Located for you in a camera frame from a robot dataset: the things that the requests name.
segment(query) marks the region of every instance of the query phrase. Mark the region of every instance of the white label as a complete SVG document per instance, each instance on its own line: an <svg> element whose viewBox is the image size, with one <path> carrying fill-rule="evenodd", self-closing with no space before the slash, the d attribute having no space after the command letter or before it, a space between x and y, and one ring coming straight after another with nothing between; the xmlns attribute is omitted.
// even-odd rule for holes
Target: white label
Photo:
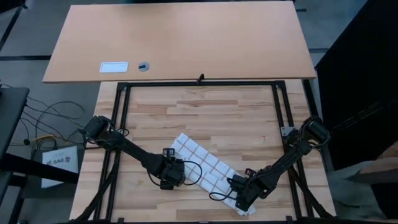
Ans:
<svg viewBox="0 0 398 224"><path fill-rule="evenodd" d="M129 67L128 62L103 62L99 72L101 73L119 73L126 72Z"/></svg>

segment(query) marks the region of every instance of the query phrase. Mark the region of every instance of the black desk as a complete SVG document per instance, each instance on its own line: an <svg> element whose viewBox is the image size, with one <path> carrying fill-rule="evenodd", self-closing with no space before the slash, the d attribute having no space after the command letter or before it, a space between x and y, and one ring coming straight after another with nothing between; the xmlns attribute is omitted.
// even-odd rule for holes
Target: black desk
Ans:
<svg viewBox="0 0 398 224"><path fill-rule="evenodd" d="M73 184L78 182L78 174L74 172L44 165L6 152L24 110L28 94L28 88L0 88L0 204L9 185L21 188L9 223L15 223L18 219L24 202L22 192L27 180L26 176L14 175L13 172Z"/></svg>

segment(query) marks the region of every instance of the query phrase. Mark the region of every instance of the gray floor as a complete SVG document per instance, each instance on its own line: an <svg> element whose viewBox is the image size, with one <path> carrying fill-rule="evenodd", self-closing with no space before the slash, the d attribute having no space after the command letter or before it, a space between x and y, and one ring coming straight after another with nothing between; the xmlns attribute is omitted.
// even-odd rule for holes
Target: gray floor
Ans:
<svg viewBox="0 0 398 224"><path fill-rule="evenodd" d="M0 55L49 55L55 46L63 22L71 4L102 4L121 3L111 0L27 0L29 9L23 10L18 18ZM343 29L352 20L366 0L297 0L296 8L306 8L308 12L300 12L298 17L309 48L327 48L332 45ZM0 15L0 36L6 30L15 10ZM312 54L314 65L323 54ZM0 62L0 79L12 86L26 86L30 88L30 97L48 104L58 101L74 101L85 109L85 115L78 121L85 124L90 120L98 94L98 83L79 84L51 84L41 82L48 61ZM313 89L317 90L314 81ZM28 104L45 109L40 103L28 101ZM80 112L71 105L59 107L60 111L70 116L78 116ZM32 116L38 113L26 109ZM62 134L68 135L76 126L64 119L46 116L47 124L57 128ZM28 125L30 137L34 135L34 128ZM27 137L23 126L18 125L13 142L20 142ZM9 152L29 157L30 147L12 147ZM0 206L0 223L6 223L11 214L12 206L17 195L17 188L9 187L6 198ZM28 220L31 224L55 223L68 220L73 198L27 199L20 219Z"/></svg>

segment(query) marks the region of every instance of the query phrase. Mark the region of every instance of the robotic arm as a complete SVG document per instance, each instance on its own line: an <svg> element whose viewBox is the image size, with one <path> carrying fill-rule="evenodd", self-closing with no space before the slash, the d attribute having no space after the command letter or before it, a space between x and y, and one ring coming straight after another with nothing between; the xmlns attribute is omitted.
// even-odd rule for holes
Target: robotic arm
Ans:
<svg viewBox="0 0 398 224"><path fill-rule="evenodd" d="M272 166L267 166L257 172L246 169L245 174L249 177L233 175L233 178L228 180L232 191L237 192L235 206L247 211L255 199L266 198L276 188L279 177L289 167L312 149L325 145L329 140L330 134L322 125L320 118L311 117L304 121L300 130L293 129L284 138L284 145L289 148L289 151Z"/></svg>
<svg viewBox="0 0 398 224"><path fill-rule="evenodd" d="M179 187L185 180L184 163L174 157L174 149L163 149L164 155L149 153L131 141L114 128L111 120L104 116L94 116L83 130L79 132L93 144L106 150L122 150L141 162L152 174L160 179L160 188L172 190Z"/></svg>

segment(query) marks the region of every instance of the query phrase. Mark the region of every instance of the wooden board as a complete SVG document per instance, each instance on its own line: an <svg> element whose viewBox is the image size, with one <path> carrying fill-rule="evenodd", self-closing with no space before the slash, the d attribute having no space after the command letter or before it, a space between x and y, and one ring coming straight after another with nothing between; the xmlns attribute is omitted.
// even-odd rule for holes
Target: wooden board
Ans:
<svg viewBox="0 0 398 224"><path fill-rule="evenodd" d="M286 84L294 122L301 124L309 116L301 82L287 80ZM95 114L111 116L115 91L116 83L101 84ZM257 170L283 155L269 86L133 88L127 128L130 130L128 139L154 153L160 153L176 136L185 133L241 174L247 167ZM103 155L102 149L86 151L70 218L77 217L95 195ZM160 190L150 182L138 161L125 153L121 161L114 221L118 217L124 217L127 222L285 220L287 215L294 217L287 174L280 178L269 197L255 201L255 214L240 217L225 204L210 200L208 193L197 186ZM310 190L327 211L335 214L319 152L312 151L303 158L303 163ZM302 194L300 203L305 211Z"/></svg>
<svg viewBox="0 0 398 224"><path fill-rule="evenodd" d="M100 73L102 62L129 62ZM150 69L140 72L141 62ZM71 6L43 81L315 78L292 1Z"/></svg>

